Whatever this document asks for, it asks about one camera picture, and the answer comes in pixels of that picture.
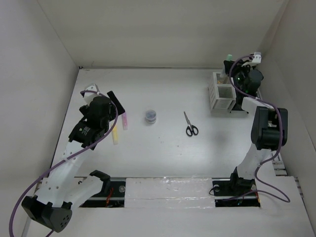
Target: black scissor handle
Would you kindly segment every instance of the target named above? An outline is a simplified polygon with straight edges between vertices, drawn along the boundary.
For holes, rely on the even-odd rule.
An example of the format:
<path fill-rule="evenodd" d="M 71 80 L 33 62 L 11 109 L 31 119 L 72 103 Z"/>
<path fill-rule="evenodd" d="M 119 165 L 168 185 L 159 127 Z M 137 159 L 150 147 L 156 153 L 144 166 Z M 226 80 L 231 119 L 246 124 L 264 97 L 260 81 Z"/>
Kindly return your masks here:
<path fill-rule="evenodd" d="M 191 127 L 192 127 L 192 130 L 190 129 L 190 126 L 187 127 L 186 134 L 189 137 L 192 137 L 193 135 L 194 136 L 198 135 L 198 128 L 195 127 L 194 125 L 191 125 Z"/>

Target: yellow marker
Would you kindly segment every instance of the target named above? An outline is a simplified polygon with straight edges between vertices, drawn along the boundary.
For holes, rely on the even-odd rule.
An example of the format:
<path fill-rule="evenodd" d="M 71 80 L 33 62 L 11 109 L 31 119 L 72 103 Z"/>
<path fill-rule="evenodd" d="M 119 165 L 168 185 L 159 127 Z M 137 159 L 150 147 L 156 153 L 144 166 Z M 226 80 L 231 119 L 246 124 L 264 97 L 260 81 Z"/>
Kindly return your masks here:
<path fill-rule="evenodd" d="M 118 129 L 116 125 L 112 130 L 112 137 L 113 137 L 113 144 L 117 145 L 119 143 L 119 140 L 118 140 Z"/>

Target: pink marker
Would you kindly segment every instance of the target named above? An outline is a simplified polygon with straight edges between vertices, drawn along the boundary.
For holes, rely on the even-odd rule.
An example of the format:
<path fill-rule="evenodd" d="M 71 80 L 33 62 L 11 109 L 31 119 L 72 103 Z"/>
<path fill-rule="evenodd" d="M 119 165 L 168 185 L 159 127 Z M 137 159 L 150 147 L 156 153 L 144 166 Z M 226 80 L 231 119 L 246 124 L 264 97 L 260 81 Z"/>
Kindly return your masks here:
<path fill-rule="evenodd" d="M 122 114 L 123 130 L 128 130 L 126 112 Z"/>

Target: white plastic crate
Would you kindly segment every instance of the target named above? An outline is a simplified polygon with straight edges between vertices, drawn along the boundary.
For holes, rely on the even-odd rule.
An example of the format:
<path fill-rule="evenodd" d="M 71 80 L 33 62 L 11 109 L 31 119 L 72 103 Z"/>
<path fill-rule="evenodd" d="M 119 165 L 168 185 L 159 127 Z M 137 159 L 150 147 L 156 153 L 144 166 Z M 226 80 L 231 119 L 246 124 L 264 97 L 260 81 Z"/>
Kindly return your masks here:
<path fill-rule="evenodd" d="M 220 72 L 214 72 L 208 86 L 212 111 L 230 112 L 236 103 L 236 92 L 228 81 L 228 77 L 221 77 Z"/>

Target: scissors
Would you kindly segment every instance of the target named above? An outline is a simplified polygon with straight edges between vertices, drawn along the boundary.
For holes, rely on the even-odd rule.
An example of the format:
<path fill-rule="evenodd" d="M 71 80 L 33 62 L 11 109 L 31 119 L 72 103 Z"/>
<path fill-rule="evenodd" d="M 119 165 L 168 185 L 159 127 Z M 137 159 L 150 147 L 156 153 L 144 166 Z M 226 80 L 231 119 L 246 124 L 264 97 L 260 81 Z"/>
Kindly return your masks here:
<path fill-rule="evenodd" d="M 188 123 L 188 127 L 187 127 L 187 130 L 186 130 L 186 134 L 189 136 L 189 137 L 192 137 L 193 135 L 196 136 L 198 135 L 198 128 L 195 127 L 194 125 L 192 125 L 190 123 L 190 120 L 188 119 L 188 116 L 186 114 L 186 112 L 184 112 L 184 117 L 186 117 L 186 121 Z"/>

